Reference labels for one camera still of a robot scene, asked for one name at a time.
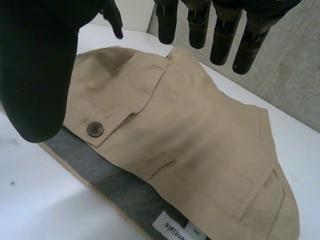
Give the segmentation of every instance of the gray wall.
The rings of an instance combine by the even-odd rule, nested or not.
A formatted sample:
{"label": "gray wall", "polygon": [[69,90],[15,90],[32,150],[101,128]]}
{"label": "gray wall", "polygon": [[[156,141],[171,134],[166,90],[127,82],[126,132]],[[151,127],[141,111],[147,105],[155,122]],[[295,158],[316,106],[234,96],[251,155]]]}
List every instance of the gray wall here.
{"label": "gray wall", "polygon": [[[200,62],[320,133],[320,0],[302,1],[271,28],[246,75],[232,70],[246,25],[245,13],[223,66],[209,60],[215,9],[211,7],[206,43],[200,50],[189,45],[187,15],[188,9],[180,2],[173,46],[190,49]],[[158,36],[154,11],[148,33]]]}

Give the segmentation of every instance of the white surface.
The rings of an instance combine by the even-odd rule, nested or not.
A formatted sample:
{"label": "white surface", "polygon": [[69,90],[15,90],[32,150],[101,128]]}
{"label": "white surface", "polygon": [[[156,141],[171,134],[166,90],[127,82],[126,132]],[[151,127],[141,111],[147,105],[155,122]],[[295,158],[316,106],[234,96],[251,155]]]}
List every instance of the white surface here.
{"label": "white surface", "polygon": [[[124,39],[118,40],[110,28],[89,24],[79,33],[79,53],[115,45],[162,56],[172,48],[142,32],[126,30]],[[269,110],[278,160],[299,208],[300,240],[318,240],[320,134],[212,69],[204,69],[230,97]],[[0,114],[0,240],[19,239],[143,238],[38,145],[23,141]]]}
{"label": "white surface", "polygon": [[[115,0],[124,29],[147,32],[155,2],[153,0]],[[91,24],[110,26],[101,14]]]}

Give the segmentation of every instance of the brown button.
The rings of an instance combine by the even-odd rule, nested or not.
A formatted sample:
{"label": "brown button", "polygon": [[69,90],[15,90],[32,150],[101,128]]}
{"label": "brown button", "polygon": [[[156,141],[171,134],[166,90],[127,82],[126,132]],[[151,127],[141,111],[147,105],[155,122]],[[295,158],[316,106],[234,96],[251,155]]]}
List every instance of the brown button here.
{"label": "brown button", "polygon": [[91,137],[97,138],[104,133],[104,127],[99,122],[92,122],[88,125],[86,131]]}

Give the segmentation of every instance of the khaki cargo pants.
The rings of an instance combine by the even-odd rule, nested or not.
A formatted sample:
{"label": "khaki cargo pants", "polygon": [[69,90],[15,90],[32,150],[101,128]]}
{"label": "khaki cargo pants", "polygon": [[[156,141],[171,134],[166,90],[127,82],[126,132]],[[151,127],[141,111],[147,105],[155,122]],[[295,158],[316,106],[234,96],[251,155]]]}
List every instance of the khaki cargo pants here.
{"label": "khaki cargo pants", "polygon": [[77,56],[64,126],[152,185],[212,240],[296,240],[268,112],[218,90],[186,50]]}

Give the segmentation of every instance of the white label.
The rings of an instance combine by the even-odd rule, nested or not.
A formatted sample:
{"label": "white label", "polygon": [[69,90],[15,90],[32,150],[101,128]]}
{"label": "white label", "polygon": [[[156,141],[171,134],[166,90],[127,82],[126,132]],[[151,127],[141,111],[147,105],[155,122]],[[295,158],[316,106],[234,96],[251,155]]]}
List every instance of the white label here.
{"label": "white label", "polygon": [[207,235],[197,228],[192,222],[188,222],[184,228],[195,240],[206,240]]}
{"label": "white label", "polygon": [[152,226],[168,240],[195,240],[182,226],[163,211]]}

